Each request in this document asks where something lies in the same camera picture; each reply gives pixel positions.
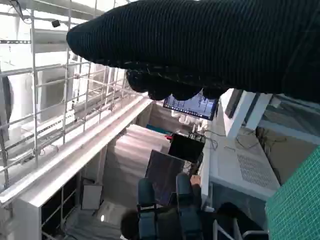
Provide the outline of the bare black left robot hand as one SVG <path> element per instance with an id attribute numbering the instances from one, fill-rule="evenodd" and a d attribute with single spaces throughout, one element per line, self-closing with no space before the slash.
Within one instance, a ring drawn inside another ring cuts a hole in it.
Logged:
<path id="1" fill-rule="evenodd" d="M 170 208 L 171 216 L 164 216 L 157 207 L 152 183 L 143 178 L 138 183 L 138 238 L 140 240 L 202 240 L 200 194 L 194 192 L 189 177 L 180 173 L 176 177 L 176 204 Z"/>

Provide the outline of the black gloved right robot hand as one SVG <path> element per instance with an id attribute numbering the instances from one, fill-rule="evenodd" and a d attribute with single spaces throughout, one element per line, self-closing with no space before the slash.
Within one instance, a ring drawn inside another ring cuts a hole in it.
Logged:
<path id="1" fill-rule="evenodd" d="M 70 29 L 76 55 L 152 100 L 229 89 L 320 101 L 317 0 L 138 0 Z"/>

